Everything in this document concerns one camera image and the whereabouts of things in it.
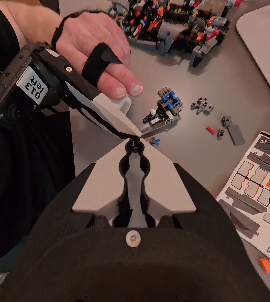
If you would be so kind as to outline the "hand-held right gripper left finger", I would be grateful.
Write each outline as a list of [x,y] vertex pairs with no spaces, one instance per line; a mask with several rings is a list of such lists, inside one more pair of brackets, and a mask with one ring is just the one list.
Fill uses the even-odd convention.
[[132,215],[125,177],[132,140],[126,139],[94,164],[72,210],[105,216],[115,227],[127,227]]

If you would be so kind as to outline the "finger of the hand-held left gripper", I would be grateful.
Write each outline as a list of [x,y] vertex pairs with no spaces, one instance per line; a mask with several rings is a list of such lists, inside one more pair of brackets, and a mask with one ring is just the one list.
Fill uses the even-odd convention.
[[92,103],[107,118],[109,123],[120,133],[141,137],[142,133],[128,117],[103,93],[96,96]]
[[[109,123],[107,118],[105,118],[105,116],[99,111],[99,109],[96,108],[96,106],[92,103],[93,100],[90,100],[87,96],[82,94],[78,89],[74,88],[67,81],[65,81],[65,83],[67,84],[68,89],[72,93],[73,97],[77,100],[77,102],[78,102],[77,104],[80,105],[80,108],[78,109],[78,111],[83,116],[85,116],[88,120],[90,120],[92,123],[97,125],[99,128],[105,130],[106,132],[108,132],[108,133],[110,133],[110,134],[112,134],[112,135],[114,135],[118,138],[127,139],[127,138],[132,137],[131,135],[118,132],[112,126],[112,124]],[[111,98],[109,98],[109,99],[124,114],[126,114],[128,109],[130,108],[130,105],[132,104],[132,102],[131,102],[131,100],[128,96],[126,96],[123,100],[114,100],[114,99],[111,99]]]

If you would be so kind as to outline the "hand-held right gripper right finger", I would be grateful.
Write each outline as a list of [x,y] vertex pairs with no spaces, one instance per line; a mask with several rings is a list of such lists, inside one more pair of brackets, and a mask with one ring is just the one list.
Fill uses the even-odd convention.
[[175,164],[144,139],[138,139],[141,181],[140,204],[148,228],[164,216],[196,211]]

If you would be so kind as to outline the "grey lego blade assembly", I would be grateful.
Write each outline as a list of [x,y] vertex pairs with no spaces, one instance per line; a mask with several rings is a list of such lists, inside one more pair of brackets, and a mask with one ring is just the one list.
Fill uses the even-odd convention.
[[156,220],[148,213],[151,198],[146,193],[145,180],[151,171],[151,160],[143,154],[147,151],[146,141],[133,139],[130,147],[129,170],[126,173],[128,198],[132,214],[128,223],[129,228],[154,228]]

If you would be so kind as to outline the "blue grey lego assembly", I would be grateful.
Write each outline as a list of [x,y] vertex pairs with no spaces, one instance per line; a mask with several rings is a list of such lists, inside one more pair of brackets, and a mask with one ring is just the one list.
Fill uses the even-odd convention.
[[182,101],[176,97],[171,88],[164,87],[157,94],[160,97],[160,100],[156,103],[157,106],[152,108],[142,120],[144,124],[141,130],[142,135],[167,127],[178,121],[179,114],[183,109]]

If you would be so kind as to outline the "person's left forearm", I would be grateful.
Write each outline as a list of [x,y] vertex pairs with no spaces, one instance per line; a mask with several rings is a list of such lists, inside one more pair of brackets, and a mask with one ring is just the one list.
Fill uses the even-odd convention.
[[60,15],[43,6],[0,1],[0,72],[25,45],[51,44],[61,21]]

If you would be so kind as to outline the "lego sticker sheet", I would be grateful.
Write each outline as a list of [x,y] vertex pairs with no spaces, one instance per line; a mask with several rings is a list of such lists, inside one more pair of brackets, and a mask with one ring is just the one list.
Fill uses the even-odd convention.
[[270,259],[270,134],[260,132],[216,198],[238,235]]

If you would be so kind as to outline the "grey lego flat tile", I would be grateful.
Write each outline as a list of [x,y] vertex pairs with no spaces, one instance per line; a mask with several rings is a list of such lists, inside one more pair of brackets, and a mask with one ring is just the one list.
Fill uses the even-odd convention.
[[240,131],[240,128],[238,125],[228,126],[227,130],[228,130],[231,140],[235,146],[245,144],[245,139],[244,139],[242,132]]

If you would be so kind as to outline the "lego car chassis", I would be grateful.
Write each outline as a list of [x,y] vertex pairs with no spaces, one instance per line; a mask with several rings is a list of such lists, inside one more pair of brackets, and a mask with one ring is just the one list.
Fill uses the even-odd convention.
[[203,10],[205,1],[110,1],[108,14],[129,39],[129,44],[167,57],[170,50],[190,55],[197,67],[209,51],[220,45],[230,21],[226,18],[235,1],[226,1],[220,15]]

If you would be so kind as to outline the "orange lego piece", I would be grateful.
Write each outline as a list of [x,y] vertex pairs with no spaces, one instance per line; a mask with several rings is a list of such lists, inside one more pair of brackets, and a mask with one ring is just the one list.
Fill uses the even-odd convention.
[[267,258],[259,258],[259,264],[263,271],[267,274],[270,274],[270,261]]

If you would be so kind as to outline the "person's left hand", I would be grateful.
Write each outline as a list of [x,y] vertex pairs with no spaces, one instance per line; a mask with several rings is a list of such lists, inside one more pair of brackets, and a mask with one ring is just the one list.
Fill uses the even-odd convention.
[[108,45],[121,63],[109,63],[93,85],[106,96],[117,100],[127,94],[140,96],[144,86],[128,69],[131,59],[128,40],[107,14],[83,12],[76,18],[67,18],[56,50],[81,74],[89,56],[100,43]]

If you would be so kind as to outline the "silver monitor stand base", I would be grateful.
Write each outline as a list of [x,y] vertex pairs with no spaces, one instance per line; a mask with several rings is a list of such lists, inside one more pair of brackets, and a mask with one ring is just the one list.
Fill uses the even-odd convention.
[[270,5],[244,14],[236,29],[270,86]]

